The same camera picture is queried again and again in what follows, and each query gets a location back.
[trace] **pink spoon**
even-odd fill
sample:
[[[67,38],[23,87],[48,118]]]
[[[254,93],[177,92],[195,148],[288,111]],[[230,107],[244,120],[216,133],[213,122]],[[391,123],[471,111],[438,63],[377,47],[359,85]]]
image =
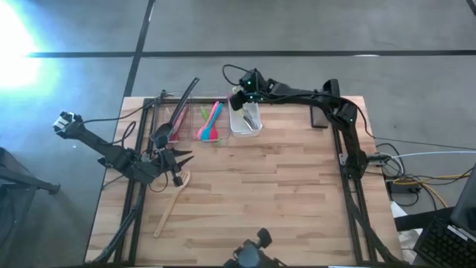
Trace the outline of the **pink spoon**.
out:
[[[200,139],[200,137],[202,137],[203,130],[208,127],[208,124],[211,122],[211,118],[213,117],[213,114],[215,113],[216,108],[218,107],[218,105],[219,105],[218,101],[213,105],[213,108],[211,109],[210,115],[208,116],[207,123],[205,123],[205,125],[203,127],[201,127],[199,129],[199,131],[197,132],[197,134],[196,134],[197,139]]]

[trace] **white cable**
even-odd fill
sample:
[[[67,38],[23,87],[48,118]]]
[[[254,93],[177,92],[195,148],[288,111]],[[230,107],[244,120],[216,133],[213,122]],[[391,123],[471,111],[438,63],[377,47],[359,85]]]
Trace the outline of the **white cable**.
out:
[[[406,156],[423,156],[429,154],[443,154],[443,153],[476,153],[475,151],[446,151],[446,152],[424,152],[424,153],[408,153],[400,156],[392,156],[392,159],[397,159]]]
[[[399,165],[399,167],[400,167],[400,173],[403,175],[403,165],[402,165],[402,163],[401,163],[399,160],[397,160],[397,159],[395,158],[395,156],[392,156],[391,154],[388,154],[388,153],[381,153],[381,152],[379,152],[379,153],[382,154],[382,155],[389,156],[389,157],[391,157],[393,160],[395,160],[395,162],[396,162],[396,163]]]

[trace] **wooden table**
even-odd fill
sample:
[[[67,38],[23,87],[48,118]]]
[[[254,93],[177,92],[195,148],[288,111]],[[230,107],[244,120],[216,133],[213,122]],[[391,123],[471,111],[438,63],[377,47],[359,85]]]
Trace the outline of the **wooden table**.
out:
[[[367,113],[363,97],[347,98]],[[121,116],[143,101],[125,98]],[[260,113],[263,129],[258,137],[230,136],[220,146],[200,141],[186,145],[195,155],[185,166],[191,170],[190,183],[159,238],[152,233],[176,189],[169,184],[160,194],[147,190],[136,265],[223,265],[246,239],[256,240],[262,227],[273,238],[266,254],[285,264],[355,263],[332,130],[312,129],[307,106],[260,104]],[[139,122],[140,116],[119,121],[115,139],[130,121]],[[365,134],[361,118],[357,130],[362,150],[375,153],[374,140]],[[127,147],[134,147],[136,135],[135,131],[126,140]],[[367,170],[379,172],[376,167]],[[105,182],[117,176],[117,171],[109,169]],[[390,251],[402,258],[382,177],[366,174],[362,183],[372,227]],[[100,195],[86,261],[98,256],[118,230],[126,186],[127,179],[120,179]],[[163,178],[152,183],[154,189],[163,186]],[[132,228],[123,258],[129,252],[131,233]]]

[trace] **yellow cable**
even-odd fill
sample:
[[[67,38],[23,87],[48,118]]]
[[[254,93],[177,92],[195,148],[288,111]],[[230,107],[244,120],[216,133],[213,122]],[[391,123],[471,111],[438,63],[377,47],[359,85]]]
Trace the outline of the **yellow cable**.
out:
[[[445,200],[443,200],[443,198],[435,190],[433,190],[432,187],[426,185],[426,183],[424,183],[424,182],[422,182],[422,186],[425,187],[427,190],[431,191],[431,193],[433,193],[440,200],[440,202],[443,204],[443,206],[445,208],[448,208],[448,205],[446,204]]]

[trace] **concrete floor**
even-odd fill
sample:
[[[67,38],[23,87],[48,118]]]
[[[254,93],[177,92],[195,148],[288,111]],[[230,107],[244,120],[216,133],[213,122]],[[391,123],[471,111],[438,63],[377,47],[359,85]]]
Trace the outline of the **concrete floor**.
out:
[[[8,56],[23,43],[40,52],[134,51],[147,0],[5,3],[0,10],[11,7],[11,12],[3,17],[16,16],[17,21],[7,24],[16,31],[0,26],[9,41],[0,44],[8,59],[0,62],[0,146],[39,178],[62,185],[56,196],[38,192],[20,237],[23,246],[10,266],[81,264],[105,170],[96,163],[95,152],[62,140],[51,125],[63,110],[84,118],[117,116],[132,58]],[[161,0],[144,50],[475,49],[475,32],[476,17],[463,0]],[[20,39],[27,37],[30,42]],[[225,63],[257,67],[266,77],[303,89],[338,78],[343,95],[365,96],[377,136],[476,147],[476,57],[142,59],[132,96],[157,95],[161,89],[180,92],[195,76],[202,79],[196,95],[226,92],[230,86],[221,75]],[[89,127],[109,140],[115,122]],[[393,144],[400,153],[448,150]],[[446,175],[469,169],[476,156],[404,160],[409,173]],[[435,189],[453,205],[462,187],[463,181]],[[410,202],[412,197],[395,198]],[[408,213],[431,209],[425,193],[415,206],[405,208]]]

